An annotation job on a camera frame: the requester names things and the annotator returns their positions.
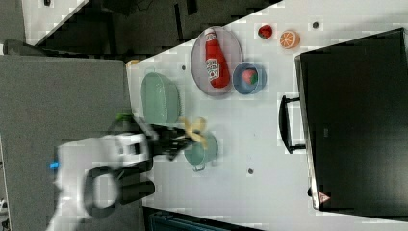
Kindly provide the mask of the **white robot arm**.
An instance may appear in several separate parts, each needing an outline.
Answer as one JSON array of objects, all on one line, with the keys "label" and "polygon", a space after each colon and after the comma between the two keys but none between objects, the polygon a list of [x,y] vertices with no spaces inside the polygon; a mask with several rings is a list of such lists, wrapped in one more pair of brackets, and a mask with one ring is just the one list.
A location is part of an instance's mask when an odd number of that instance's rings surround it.
[{"label": "white robot arm", "polygon": [[122,115],[114,122],[125,126],[121,133],[60,145],[54,181],[60,193],[46,231],[76,231],[84,219],[107,218],[117,206],[153,194],[152,181],[126,184],[125,179],[151,170],[156,156],[172,161],[194,144],[208,147],[204,118],[179,120],[182,127],[149,124],[141,117]]}]

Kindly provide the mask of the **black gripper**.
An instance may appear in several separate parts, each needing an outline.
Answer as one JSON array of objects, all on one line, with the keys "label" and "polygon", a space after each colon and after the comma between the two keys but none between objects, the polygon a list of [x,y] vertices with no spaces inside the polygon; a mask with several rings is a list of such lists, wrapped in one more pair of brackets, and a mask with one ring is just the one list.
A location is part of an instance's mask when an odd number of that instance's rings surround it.
[{"label": "black gripper", "polygon": [[146,135],[149,157],[166,156],[173,161],[183,150],[194,144],[193,140],[176,140],[179,136],[196,135],[192,129],[148,124],[143,118],[137,118],[137,124]]}]

